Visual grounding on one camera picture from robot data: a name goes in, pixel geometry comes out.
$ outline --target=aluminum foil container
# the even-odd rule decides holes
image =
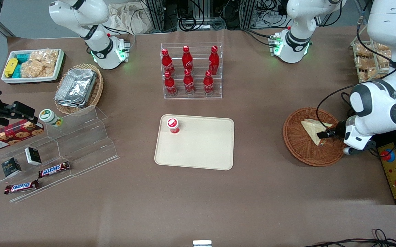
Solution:
[[[64,77],[54,99],[60,105],[84,108],[96,77],[96,72],[91,69],[71,69]]]

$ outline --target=emergency stop button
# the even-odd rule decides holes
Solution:
[[[395,160],[395,153],[391,152],[391,150],[384,150],[380,155],[383,161],[393,162]]]

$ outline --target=cookie box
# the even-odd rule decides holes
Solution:
[[[7,127],[0,128],[0,149],[41,133],[44,133],[42,124],[39,122],[33,124],[27,120],[21,120]]]

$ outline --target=acrylic bottle rack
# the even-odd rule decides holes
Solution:
[[[193,79],[195,85],[195,93],[192,95],[186,94],[184,89],[184,68],[182,62],[183,56],[183,46],[189,46],[190,54],[193,57],[194,71]],[[218,72],[213,75],[213,94],[206,96],[204,94],[203,80],[206,74],[206,70],[209,69],[209,56],[211,53],[212,46],[216,45],[218,47],[218,55],[220,57],[220,65],[218,66]],[[164,84],[164,69],[161,59],[163,58],[161,54],[161,49],[166,48],[169,51],[169,56],[172,58],[173,66],[175,69],[175,75],[172,78],[175,80],[175,86],[177,88],[178,94],[171,96],[166,93]],[[163,95],[165,99],[216,99],[223,97],[223,46],[221,42],[209,42],[209,43],[172,43],[172,44],[162,44],[160,49],[160,64],[161,64],[161,78],[163,86]]]

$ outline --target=small black box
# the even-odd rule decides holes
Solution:
[[[16,158],[10,158],[10,160],[5,161],[3,164],[1,164],[1,167],[3,168],[3,172],[6,178],[10,178],[15,174],[21,172],[20,164],[18,164]]]
[[[25,151],[26,151],[27,163],[35,166],[39,166],[42,164],[38,150],[28,147],[25,149]]]

